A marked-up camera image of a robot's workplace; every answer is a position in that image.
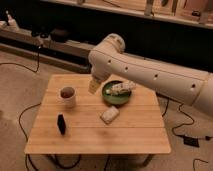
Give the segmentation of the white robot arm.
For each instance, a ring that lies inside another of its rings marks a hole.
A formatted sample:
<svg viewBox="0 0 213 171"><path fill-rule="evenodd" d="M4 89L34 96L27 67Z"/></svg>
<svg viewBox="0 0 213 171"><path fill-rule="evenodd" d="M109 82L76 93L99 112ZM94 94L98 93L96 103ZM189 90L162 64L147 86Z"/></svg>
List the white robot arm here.
<svg viewBox="0 0 213 171"><path fill-rule="evenodd" d="M124 55L125 42L109 34L90 50L89 91L95 93L112 74L213 116L213 73Z"/></svg>

